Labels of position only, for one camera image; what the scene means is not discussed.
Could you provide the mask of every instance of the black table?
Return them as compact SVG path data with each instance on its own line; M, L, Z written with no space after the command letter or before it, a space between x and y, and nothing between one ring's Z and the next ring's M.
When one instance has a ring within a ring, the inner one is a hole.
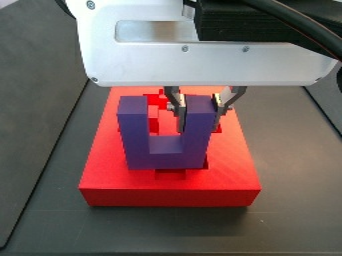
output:
M90 84L3 255L341 253L342 141L303 88L236 103L263 191L247 208L91 208L77 191L108 89Z

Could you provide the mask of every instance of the purple u-shaped block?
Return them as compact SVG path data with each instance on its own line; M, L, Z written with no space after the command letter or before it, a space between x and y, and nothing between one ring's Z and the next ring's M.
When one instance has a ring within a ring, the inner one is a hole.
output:
M186 96L187 114L180 135L154 136L148 128L146 96L122 96L118 121L130 170L202 168L215 110L210 96Z

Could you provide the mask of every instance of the black cable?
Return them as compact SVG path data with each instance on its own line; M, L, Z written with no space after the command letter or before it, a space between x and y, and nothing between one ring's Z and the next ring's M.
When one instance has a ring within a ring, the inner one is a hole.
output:
M69 15L69 17L76 19L75 16L72 15L72 13L71 13L69 8L68 8L67 4L64 3L64 1L63 0L55 0L55 2L59 5L60 9Z
M242 2L279 19L342 61L342 38L315 20L277 0L242 0Z

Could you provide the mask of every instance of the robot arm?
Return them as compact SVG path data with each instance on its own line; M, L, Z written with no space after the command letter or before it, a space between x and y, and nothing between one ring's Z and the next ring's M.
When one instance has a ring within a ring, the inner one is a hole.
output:
M67 4L86 72L100 86L311 85L337 64L290 43L200 41L183 0Z

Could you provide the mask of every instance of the red base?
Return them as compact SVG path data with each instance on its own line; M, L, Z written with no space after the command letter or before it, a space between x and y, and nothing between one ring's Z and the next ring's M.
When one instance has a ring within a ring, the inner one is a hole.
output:
M215 91L220 91L220 88L182 88L182 93L188 94L210 95ZM118 102L120 95L146 93L158 93L158 90L115 88L111 91L79 184L88 204L166 207L248 206L261 191L261 184L235 111L228 111L227 116L222 118L222 133L211 135L207 169L127 169L115 115ZM160 112L160 133L172 133L170 127L175 129L175 118L166 110Z

